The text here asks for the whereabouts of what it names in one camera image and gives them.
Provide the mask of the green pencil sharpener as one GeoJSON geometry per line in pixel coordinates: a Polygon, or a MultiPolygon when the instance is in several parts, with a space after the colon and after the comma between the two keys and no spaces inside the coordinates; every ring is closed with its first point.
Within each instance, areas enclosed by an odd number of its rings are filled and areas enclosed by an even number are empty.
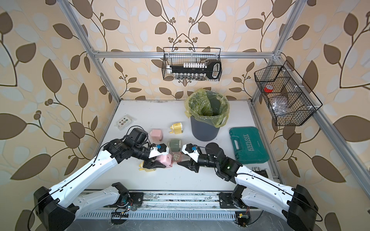
{"type": "Polygon", "coordinates": [[[182,143],[180,139],[171,139],[168,143],[171,152],[180,152],[182,149],[182,143]]]}

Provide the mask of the pink shavings tray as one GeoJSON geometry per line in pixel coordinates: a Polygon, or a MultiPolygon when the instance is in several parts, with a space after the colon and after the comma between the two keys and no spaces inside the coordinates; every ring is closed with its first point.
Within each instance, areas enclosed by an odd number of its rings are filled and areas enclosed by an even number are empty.
{"type": "Polygon", "coordinates": [[[175,153],[172,153],[172,161],[173,162],[182,162],[183,160],[183,154],[181,152],[175,152],[175,153]]]}

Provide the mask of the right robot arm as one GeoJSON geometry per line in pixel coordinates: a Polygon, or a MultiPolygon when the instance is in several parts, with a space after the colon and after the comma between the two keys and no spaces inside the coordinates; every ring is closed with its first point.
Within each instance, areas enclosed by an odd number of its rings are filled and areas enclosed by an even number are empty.
{"type": "Polygon", "coordinates": [[[206,154],[195,144],[185,144],[181,152],[189,156],[179,165],[197,173],[200,167],[210,167],[216,175],[236,184],[232,203],[238,208],[255,207],[274,214],[295,231],[314,230],[319,208],[309,191],[301,186],[291,187],[266,178],[237,160],[227,157],[217,144],[211,143],[206,154]]]}

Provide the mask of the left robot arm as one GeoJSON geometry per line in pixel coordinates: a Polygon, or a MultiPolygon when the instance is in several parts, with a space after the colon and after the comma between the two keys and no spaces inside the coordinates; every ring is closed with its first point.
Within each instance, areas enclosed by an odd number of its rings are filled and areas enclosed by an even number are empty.
{"type": "Polygon", "coordinates": [[[131,205],[129,190],[120,182],[98,192],[82,196],[95,180],[130,157],[143,160],[150,167],[164,167],[155,160],[169,154],[165,144],[144,146],[129,137],[114,139],[99,154],[70,177],[51,188],[41,187],[34,193],[35,214],[48,231],[64,231],[73,221],[88,212],[108,205],[131,205]]]}

